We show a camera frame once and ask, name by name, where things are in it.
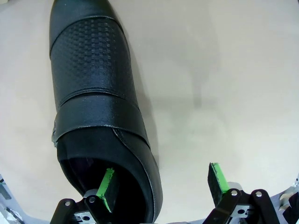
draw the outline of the green gripper pad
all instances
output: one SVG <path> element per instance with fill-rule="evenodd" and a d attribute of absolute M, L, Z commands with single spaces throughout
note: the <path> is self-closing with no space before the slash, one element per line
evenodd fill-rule
<path fill-rule="evenodd" d="M 207 182 L 214 204 L 217 206 L 223 195 L 229 190 L 229 185 L 223 175 L 219 163 L 210 163 Z"/>
<path fill-rule="evenodd" d="M 108 168 L 97 192 L 97 196 L 103 201 L 110 213 L 113 212 L 115 207 L 119 187 L 120 183 L 116 172 L 112 168 Z"/>

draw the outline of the bolt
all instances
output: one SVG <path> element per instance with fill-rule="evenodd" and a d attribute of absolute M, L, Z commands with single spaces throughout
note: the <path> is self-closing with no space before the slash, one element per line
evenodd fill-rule
<path fill-rule="evenodd" d="M 70 202 L 70 201 L 66 201 L 66 202 L 64 203 L 64 205 L 65 205 L 65 206 L 70 206 L 70 205 L 71 205 L 71 202 Z"/>
<path fill-rule="evenodd" d="M 261 196 L 262 196 L 262 192 L 257 191 L 257 192 L 256 192 L 256 196 L 257 196 L 257 197 L 261 197 Z"/>
<path fill-rule="evenodd" d="M 90 203 L 94 203 L 94 202 L 95 202 L 95 198 L 94 198 L 94 197 L 90 197 L 90 198 L 89 198 L 89 202 L 90 202 Z"/>
<path fill-rule="evenodd" d="M 232 196 L 237 196 L 238 192 L 237 192 L 236 190 L 233 190 L 233 191 L 231 192 L 231 194 L 232 194 Z"/>

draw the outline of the white table surface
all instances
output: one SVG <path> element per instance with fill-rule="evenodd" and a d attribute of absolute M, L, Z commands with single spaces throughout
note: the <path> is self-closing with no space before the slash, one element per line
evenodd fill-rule
<path fill-rule="evenodd" d="M 270 195 L 299 172 L 296 0 L 111 0 L 131 46 L 135 87 L 164 190 L 157 223 L 213 208 L 208 164 Z M 0 173 L 24 210 L 51 219 L 80 195 L 51 142 L 52 1 L 0 6 Z"/>

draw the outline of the textured leather panel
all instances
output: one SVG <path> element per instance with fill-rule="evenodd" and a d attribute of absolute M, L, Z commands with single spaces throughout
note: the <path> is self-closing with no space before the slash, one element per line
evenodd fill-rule
<path fill-rule="evenodd" d="M 88 18 L 111 18 L 116 15 L 107 0 L 55 0 L 51 11 L 50 49 L 69 25 Z"/>
<path fill-rule="evenodd" d="M 56 109 L 88 92 L 109 93 L 137 105 L 128 45 L 115 21 L 72 24 L 56 40 L 50 58 Z"/>
<path fill-rule="evenodd" d="M 112 95 L 80 96 L 67 101 L 57 113 L 52 141 L 57 142 L 69 131 L 96 126 L 129 131 L 149 145 L 139 109 Z"/>

